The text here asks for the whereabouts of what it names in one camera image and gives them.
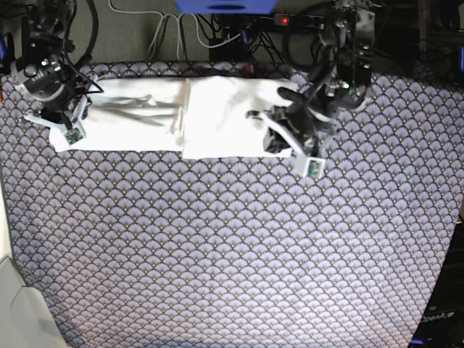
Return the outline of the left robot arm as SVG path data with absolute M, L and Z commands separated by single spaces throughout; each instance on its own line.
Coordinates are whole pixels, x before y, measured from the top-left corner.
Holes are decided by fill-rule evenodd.
M 310 87 L 304 93 L 280 87 L 278 95 L 290 102 L 264 112 L 249 111 L 248 117 L 266 123 L 264 150 L 278 154 L 285 149 L 316 157 L 322 151 L 321 133 L 335 133 L 334 120 L 342 110 L 360 107 L 371 91 L 372 48 L 376 37 L 374 1 L 322 1 L 289 20 L 283 32 L 285 63 L 307 73 Z M 312 12 L 325 12 L 317 35 L 322 57 L 311 65 L 299 65 L 289 51 L 290 35 Z

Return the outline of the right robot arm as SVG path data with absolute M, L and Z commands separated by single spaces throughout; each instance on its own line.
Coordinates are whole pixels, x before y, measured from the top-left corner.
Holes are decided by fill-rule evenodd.
M 24 114 L 32 123 L 58 130 L 69 144 L 86 137 L 82 121 L 90 94 L 103 90 L 96 79 L 80 69 L 91 61 L 99 18 L 93 1 L 87 1 L 91 34 L 86 50 L 77 62 L 69 54 L 75 50 L 70 39 L 77 1 L 37 1 L 22 22 L 22 56 L 10 63 L 16 90 L 39 103 L 40 109 Z

